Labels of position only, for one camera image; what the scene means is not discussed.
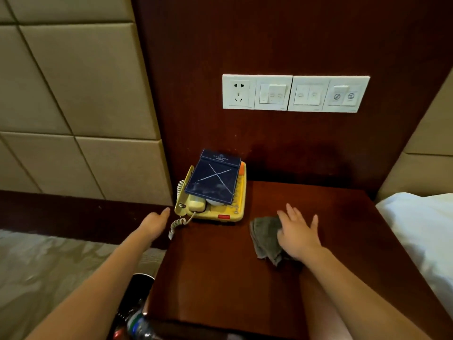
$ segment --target white bedsheet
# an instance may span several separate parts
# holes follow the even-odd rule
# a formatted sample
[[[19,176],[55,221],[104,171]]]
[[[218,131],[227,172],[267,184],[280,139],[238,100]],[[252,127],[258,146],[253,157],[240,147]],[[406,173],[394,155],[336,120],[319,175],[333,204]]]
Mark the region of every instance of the white bedsheet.
[[[453,194],[397,193],[376,207],[453,318]]]

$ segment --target beige upholstered panel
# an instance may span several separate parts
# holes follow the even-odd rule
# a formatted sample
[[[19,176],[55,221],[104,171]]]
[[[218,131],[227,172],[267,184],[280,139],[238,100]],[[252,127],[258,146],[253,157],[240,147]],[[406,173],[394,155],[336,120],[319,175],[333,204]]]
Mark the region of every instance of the beige upholstered panel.
[[[0,130],[69,133],[15,26],[0,26]]]
[[[76,135],[158,139],[136,27],[21,27]]]
[[[453,156],[402,153],[379,190],[377,200],[397,192],[419,196],[453,193]]]
[[[14,22],[14,18],[9,12],[4,0],[0,0],[0,22]]]
[[[404,152],[453,155],[453,70],[419,123]]]
[[[9,0],[21,23],[132,21],[130,0]]]
[[[0,189],[40,193],[25,170],[0,139]]]
[[[44,193],[103,199],[74,137],[2,135]]]
[[[172,205],[162,141],[77,141],[107,200]]]

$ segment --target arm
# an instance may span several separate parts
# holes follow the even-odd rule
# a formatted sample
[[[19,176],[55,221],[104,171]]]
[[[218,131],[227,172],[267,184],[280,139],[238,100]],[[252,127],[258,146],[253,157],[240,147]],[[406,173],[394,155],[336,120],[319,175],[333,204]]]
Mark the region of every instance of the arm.
[[[316,215],[309,228],[299,210],[286,204],[286,211],[277,212],[279,244],[313,273],[355,340],[430,339],[321,246]]]
[[[108,259],[52,311],[26,340],[102,339],[143,252],[159,236],[170,209],[150,213]]]

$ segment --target gray carpet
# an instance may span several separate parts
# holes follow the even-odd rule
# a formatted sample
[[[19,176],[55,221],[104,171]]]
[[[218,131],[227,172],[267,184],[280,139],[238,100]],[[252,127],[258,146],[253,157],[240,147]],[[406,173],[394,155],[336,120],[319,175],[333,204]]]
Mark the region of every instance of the gray carpet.
[[[24,339],[116,247],[0,230],[0,339]],[[155,276],[164,255],[148,249],[137,272]]]

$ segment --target cleaning rag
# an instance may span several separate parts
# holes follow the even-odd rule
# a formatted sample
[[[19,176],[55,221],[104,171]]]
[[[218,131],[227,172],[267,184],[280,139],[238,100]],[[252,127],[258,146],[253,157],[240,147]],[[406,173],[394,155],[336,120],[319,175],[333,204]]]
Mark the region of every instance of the cleaning rag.
[[[268,257],[277,266],[285,252],[277,240],[277,232],[282,228],[278,217],[258,217],[250,222],[250,236],[259,259]]]

